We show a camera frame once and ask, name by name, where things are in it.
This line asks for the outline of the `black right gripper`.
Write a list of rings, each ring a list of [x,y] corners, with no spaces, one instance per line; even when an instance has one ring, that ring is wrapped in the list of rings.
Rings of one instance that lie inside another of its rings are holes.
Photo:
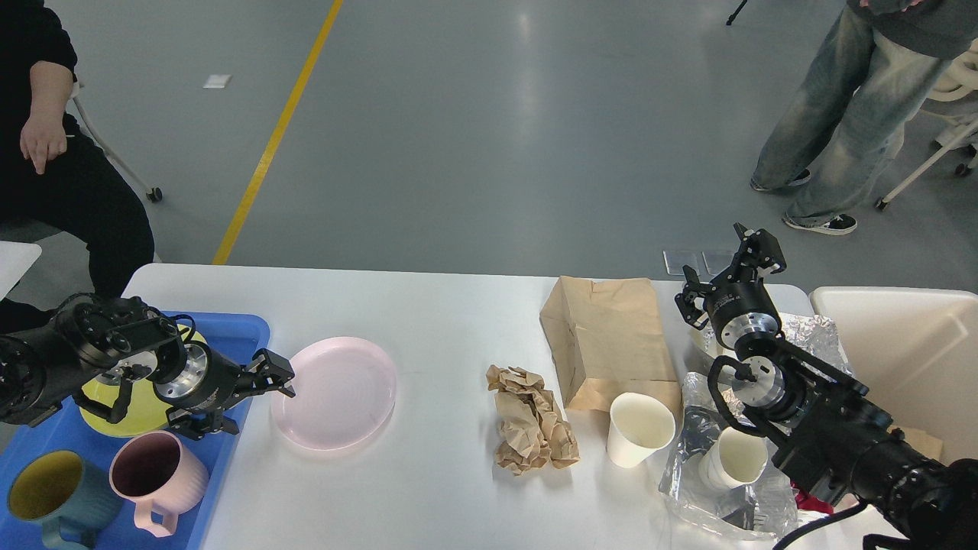
[[[740,246],[731,261],[731,279],[719,285],[719,278],[699,279],[691,265],[682,266],[685,278],[675,305],[682,320],[695,330],[712,327],[722,347],[744,351],[755,341],[772,341],[782,331],[778,310],[762,279],[782,273],[787,260],[778,239],[764,228],[748,229],[733,224]]]

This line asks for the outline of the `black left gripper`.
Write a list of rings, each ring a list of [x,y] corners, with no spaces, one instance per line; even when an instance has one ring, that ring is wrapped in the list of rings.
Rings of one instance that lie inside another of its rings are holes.
[[[189,342],[182,353],[157,366],[153,383],[157,398],[167,404],[170,431],[200,441],[217,432],[240,434],[225,411],[247,397],[270,391],[296,397],[294,376],[289,360],[270,349],[258,349],[251,363],[242,367],[203,342]]]

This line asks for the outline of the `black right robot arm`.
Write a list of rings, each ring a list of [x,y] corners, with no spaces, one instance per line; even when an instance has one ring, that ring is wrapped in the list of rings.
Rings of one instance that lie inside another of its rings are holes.
[[[675,305],[685,323],[713,328],[731,356],[717,356],[707,389],[720,416],[741,434],[776,447],[773,466],[812,497],[856,507],[794,529],[800,537],[874,507],[899,537],[870,533],[865,549],[974,549],[977,546],[976,461],[950,465],[925,457],[893,418],[866,397],[865,384],[787,341],[764,279],[785,270],[779,241],[765,229],[734,224],[730,265],[703,282],[691,266]]]

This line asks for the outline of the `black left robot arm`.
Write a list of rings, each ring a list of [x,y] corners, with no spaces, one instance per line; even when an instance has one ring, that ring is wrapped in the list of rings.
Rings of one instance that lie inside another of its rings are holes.
[[[70,398],[112,424],[129,412],[134,386],[151,384],[167,407],[167,427],[199,441],[237,435],[228,411],[245,398],[279,391],[293,398],[289,360],[259,348],[237,364],[193,338],[196,321],[167,315],[140,297],[64,300],[45,326],[2,337],[2,421],[36,427]]]

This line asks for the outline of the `seated person's hand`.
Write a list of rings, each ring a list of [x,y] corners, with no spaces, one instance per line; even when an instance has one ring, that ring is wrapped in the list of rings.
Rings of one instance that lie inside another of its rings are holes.
[[[62,115],[29,115],[21,129],[20,148],[37,175],[45,174],[48,164],[65,154],[68,147]]]

